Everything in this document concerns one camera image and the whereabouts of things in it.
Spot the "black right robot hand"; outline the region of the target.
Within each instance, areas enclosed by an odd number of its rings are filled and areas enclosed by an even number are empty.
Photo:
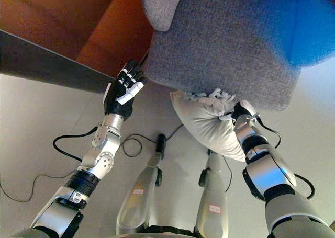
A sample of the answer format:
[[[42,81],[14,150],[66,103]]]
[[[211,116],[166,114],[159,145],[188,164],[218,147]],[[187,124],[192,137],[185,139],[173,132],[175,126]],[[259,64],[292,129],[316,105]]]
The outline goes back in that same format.
[[[254,107],[247,100],[243,99],[234,105],[232,112],[219,116],[218,119],[220,121],[231,121],[235,124],[237,119],[242,115],[247,115],[254,122],[256,122],[260,116]]]

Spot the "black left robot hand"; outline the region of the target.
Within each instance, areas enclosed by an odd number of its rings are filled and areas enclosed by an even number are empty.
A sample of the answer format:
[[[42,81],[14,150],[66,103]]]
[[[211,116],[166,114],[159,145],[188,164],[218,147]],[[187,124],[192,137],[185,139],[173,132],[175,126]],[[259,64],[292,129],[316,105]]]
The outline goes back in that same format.
[[[105,115],[117,114],[127,120],[132,114],[135,96],[146,82],[141,65],[133,59],[127,62],[106,88],[103,99]]]

